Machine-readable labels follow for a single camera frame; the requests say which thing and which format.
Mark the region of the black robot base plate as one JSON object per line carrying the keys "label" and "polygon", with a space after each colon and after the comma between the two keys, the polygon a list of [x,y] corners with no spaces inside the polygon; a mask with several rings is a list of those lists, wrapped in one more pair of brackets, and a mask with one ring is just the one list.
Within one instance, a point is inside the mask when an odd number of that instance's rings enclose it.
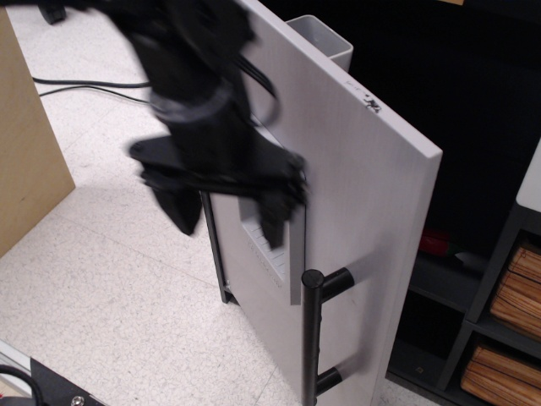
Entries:
{"label": "black robot base plate", "polygon": [[30,359],[30,375],[41,389],[47,405],[104,405],[100,399],[85,389],[78,387],[33,358]]}

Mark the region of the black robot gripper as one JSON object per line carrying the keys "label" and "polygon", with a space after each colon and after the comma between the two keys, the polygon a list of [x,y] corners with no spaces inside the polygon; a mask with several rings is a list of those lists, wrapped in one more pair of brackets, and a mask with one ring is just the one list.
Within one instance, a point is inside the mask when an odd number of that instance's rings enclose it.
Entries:
{"label": "black robot gripper", "polygon": [[129,155],[174,225],[194,233],[198,190],[257,198],[263,235],[272,249],[281,248],[285,224],[305,206],[303,158],[265,138],[222,96],[189,107],[151,93],[150,105],[169,133],[135,142]]}

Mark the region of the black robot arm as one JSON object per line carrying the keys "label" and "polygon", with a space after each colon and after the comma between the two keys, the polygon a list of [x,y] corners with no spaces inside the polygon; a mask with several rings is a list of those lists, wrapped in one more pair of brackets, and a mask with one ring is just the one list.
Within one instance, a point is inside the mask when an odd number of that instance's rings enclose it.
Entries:
{"label": "black robot arm", "polygon": [[131,44],[167,135],[138,141],[130,156],[161,209],[193,233],[205,193],[251,199],[271,248],[306,201],[303,158],[266,139],[252,119],[243,79],[273,91],[244,55],[254,39],[237,1],[71,1],[105,14]]}

